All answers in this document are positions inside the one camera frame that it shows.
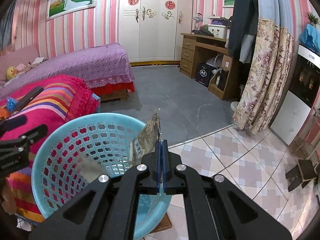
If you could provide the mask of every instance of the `concrete floor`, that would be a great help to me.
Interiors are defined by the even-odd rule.
[[[184,142],[231,124],[230,102],[179,72],[174,65],[133,67],[135,93],[126,101],[101,104],[101,112],[127,114],[143,122],[160,108],[168,145]]]

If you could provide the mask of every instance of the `white wedding dress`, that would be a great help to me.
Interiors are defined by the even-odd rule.
[[[64,7],[64,11],[68,11],[68,10],[72,10],[74,8],[78,8],[80,6],[85,6],[87,4],[89,4],[90,1],[83,1],[83,2],[73,2],[71,0],[67,0],[66,2],[66,6]]]

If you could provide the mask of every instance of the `white cabinet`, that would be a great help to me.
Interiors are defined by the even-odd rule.
[[[130,62],[180,60],[192,0],[120,0],[119,43]]]

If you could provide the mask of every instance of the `purple bedspread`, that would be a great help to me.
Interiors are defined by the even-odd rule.
[[[81,78],[90,88],[134,81],[127,53],[113,43],[49,59],[0,89],[0,99],[27,84],[59,74]]]

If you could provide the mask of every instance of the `curtain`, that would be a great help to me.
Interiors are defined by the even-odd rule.
[[[232,119],[253,134],[269,124],[288,77],[293,51],[289,0],[259,0],[257,41],[248,82]]]
[[[13,12],[16,6],[16,2],[17,0],[14,0],[12,2],[0,22],[0,50],[3,50],[4,48],[11,45]]]

